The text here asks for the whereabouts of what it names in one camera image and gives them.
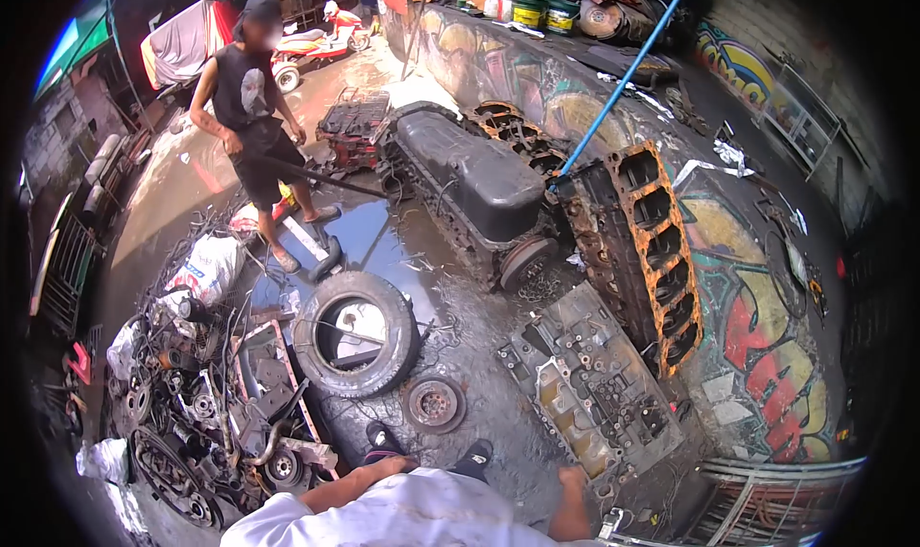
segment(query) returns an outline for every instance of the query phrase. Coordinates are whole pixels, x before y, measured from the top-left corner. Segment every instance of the blue pole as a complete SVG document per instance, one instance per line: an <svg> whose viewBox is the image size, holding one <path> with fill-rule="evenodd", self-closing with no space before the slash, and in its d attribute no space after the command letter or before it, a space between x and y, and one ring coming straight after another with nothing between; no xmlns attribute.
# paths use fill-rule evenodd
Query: blue pole
<svg viewBox="0 0 920 547"><path fill-rule="evenodd" d="M597 115L594 119L594 123L591 127L588 128L588 132L584 135L584 138L581 139L581 142L578 145L578 148L572 152L572 155L569 156L569 161L566 162L566 165L562 166L562 170L559 171L559 175L565 175L569 172L569 168L572 167L572 164L575 163L575 160L581 155L581 152L584 150L584 147L588 145L588 140L594 135L594 132L597 131L597 128L600 127L601 122L604 121L604 117L607 116L607 113L610 112L610 109L614 107L616 101L620 99L620 94L623 93L623 89L627 87L629 79L632 78L633 74L636 73L638 65L642 62L642 59L645 58L645 55L649 53L649 48L654 44L655 39L658 38L658 35L661 34L661 30L664 28L664 24L668 24L668 19L671 18L671 15L674 13L674 10L677 8L677 2L681 0L671 1L671 5L668 6L668 9L664 11L664 15L661 16L661 20L658 21L658 25L655 26L655 29L652 31L649 39L645 41L645 44L642 45L642 49L638 51L638 56L633 60L632 66L629 67L627 73L623 75L623 80L616 85L613 95L610 96L610 99L607 100L607 104L604 106L604 109L601 110L601 113Z"/></svg>

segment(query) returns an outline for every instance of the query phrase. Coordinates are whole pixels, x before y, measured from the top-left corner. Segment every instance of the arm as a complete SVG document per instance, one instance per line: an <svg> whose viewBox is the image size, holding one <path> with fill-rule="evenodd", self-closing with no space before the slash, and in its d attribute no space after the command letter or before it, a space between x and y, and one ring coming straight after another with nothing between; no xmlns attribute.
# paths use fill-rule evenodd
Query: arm
<svg viewBox="0 0 920 547"><path fill-rule="evenodd" d="M224 140L224 150L226 150L227 155L230 155L243 149L239 138L236 137L236 132L218 122L214 116L208 114L208 111L204 109L204 104L208 103L216 88L217 58L211 58L204 64L201 78L199 78L198 86L195 88L195 95L191 97L189 116L195 126L200 127L212 136Z"/></svg>
<svg viewBox="0 0 920 547"><path fill-rule="evenodd" d="M553 541L578 541L592 539L588 509L584 507L584 485L587 473L581 467L560 467L562 501L549 521L546 533Z"/></svg>
<svg viewBox="0 0 920 547"><path fill-rule="evenodd" d="M303 144L306 141L306 131L293 116L293 113L291 112L291 106L289 106L284 100L284 94L281 90L278 89L278 86L272 85L271 88L275 91L275 107L279 112L282 113L282 116L285 120L287 120L288 125L291 126L291 132L294 136L297 137L297 145L299 146L300 144Z"/></svg>
<svg viewBox="0 0 920 547"><path fill-rule="evenodd" d="M371 465L359 467L348 475L328 484L321 484L300 496L314 514L332 507L342 507L360 497L367 488L404 469L417 467L408 457L389 457Z"/></svg>

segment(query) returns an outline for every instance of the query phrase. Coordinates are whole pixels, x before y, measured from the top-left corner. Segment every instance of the white shirt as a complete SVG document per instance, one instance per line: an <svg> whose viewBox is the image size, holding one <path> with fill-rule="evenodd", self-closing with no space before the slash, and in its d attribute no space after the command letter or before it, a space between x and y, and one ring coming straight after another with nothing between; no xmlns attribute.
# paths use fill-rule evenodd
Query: white shirt
<svg viewBox="0 0 920 547"><path fill-rule="evenodd" d="M314 515L295 495L273 495L226 530L222 547L596 547L557 543L513 520L511 504L466 475L420 467L372 485L344 507Z"/></svg>

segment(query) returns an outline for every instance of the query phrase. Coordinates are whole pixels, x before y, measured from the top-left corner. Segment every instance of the man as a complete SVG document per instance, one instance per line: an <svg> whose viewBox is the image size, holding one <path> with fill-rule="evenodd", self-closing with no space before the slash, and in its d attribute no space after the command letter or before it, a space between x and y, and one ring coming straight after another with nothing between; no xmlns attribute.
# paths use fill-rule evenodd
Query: man
<svg viewBox="0 0 920 547"><path fill-rule="evenodd" d="M362 466L299 497L272 495L224 533L223 547L334 545L597 546L582 494L581 467L559 469L562 500L548 537L513 520L485 469L492 446L479 439L449 471L418 467L379 421L367 426L371 450Z"/></svg>
<svg viewBox="0 0 920 547"><path fill-rule="evenodd" d="M233 162L236 175L259 210L259 231L282 269L293 274L300 262L278 241L271 207L281 199L278 180L290 184L294 199L304 209L305 221L339 217L335 206L314 208L310 185L304 178L279 173L270 167L273 158L303 167L304 156L282 131L282 120L272 115L277 108L291 127L297 144L306 140L291 108L271 75L272 48L282 35L282 7L278 0L248 0L233 31L234 42L218 50L201 72L191 100L191 121L220 138ZM211 99L214 116L204 109Z"/></svg>

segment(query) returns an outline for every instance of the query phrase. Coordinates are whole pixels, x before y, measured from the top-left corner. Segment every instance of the graffiti wall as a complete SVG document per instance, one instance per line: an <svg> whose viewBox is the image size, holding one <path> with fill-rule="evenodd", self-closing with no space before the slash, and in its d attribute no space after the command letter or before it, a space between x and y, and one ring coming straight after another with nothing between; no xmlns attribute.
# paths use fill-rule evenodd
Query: graffiti wall
<svg viewBox="0 0 920 547"><path fill-rule="evenodd" d="M773 91L773 72L766 62L738 40L707 22L699 24L696 54L709 70L719 74L742 99L759 108Z"/></svg>
<svg viewBox="0 0 920 547"><path fill-rule="evenodd" d="M406 49L413 19L387 11L384 20L390 46ZM739 70L742 57L735 49L740 48L728 47L731 56L726 47L704 48L714 55L714 65L725 66L732 86L752 102L763 101L772 85L768 71L754 70L750 62ZM511 102L559 138L581 139L612 92L597 80L596 70L564 54L437 6L421 18L418 50L420 65L462 107ZM647 104L622 98L586 151L602 155L656 139L672 178L687 159L707 159L682 138L694 132L659 116ZM762 242L719 186L695 173L678 196L705 324L702 345L679 375L707 435L724 456L826 461L833 455L832 401L843 397L831 393L824 377L835 363L820 361L807 319L789 314Z"/></svg>

